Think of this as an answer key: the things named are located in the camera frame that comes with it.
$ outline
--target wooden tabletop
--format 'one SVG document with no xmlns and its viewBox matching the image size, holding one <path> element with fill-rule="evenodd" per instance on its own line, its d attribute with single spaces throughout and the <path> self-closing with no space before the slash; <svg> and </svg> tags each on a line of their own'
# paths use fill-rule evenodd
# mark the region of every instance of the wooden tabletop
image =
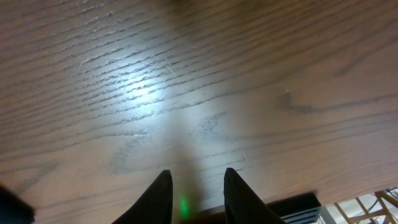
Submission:
<svg viewBox="0 0 398 224">
<path fill-rule="evenodd" d="M 394 0 L 1 0 L 0 182 L 37 223 L 111 223 L 163 169 L 174 216 L 398 185 Z"/>
</svg>

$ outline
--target wood surface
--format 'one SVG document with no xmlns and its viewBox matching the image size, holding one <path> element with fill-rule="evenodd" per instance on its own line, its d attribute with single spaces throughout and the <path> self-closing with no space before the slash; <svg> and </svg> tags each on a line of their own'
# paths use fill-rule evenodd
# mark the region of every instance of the wood surface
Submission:
<svg viewBox="0 0 398 224">
<path fill-rule="evenodd" d="M 1 0 L 0 183 L 111 223 L 163 169 L 194 209 L 398 185 L 398 1 Z"/>
</svg>

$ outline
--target wood grain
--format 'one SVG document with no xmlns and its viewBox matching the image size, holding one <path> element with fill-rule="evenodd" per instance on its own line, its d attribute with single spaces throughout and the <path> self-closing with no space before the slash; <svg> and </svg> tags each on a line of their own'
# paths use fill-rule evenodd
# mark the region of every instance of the wood grain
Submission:
<svg viewBox="0 0 398 224">
<path fill-rule="evenodd" d="M 0 1 L 0 181 L 111 223 L 162 169 L 198 210 L 398 185 L 398 2 Z"/>
</svg>

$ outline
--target wooden table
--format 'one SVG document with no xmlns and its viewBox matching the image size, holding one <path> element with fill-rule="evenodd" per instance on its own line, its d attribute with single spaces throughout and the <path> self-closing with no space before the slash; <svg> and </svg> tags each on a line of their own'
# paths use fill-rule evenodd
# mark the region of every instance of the wooden table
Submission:
<svg viewBox="0 0 398 224">
<path fill-rule="evenodd" d="M 223 203 L 398 185 L 398 2 L 1 0 L 0 181 L 37 223 L 111 223 L 163 169 Z"/>
</svg>

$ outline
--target green light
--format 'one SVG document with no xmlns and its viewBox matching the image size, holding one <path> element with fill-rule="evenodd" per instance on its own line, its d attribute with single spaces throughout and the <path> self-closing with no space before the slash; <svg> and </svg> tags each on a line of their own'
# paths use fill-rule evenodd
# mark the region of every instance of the green light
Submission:
<svg viewBox="0 0 398 224">
<path fill-rule="evenodd" d="M 191 216 L 191 210 L 189 207 L 189 203 L 188 203 L 188 197 L 186 196 L 181 196 L 180 197 L 180 214 L 183 220 L 187 220 L 190 218 Z"/>
</svg>

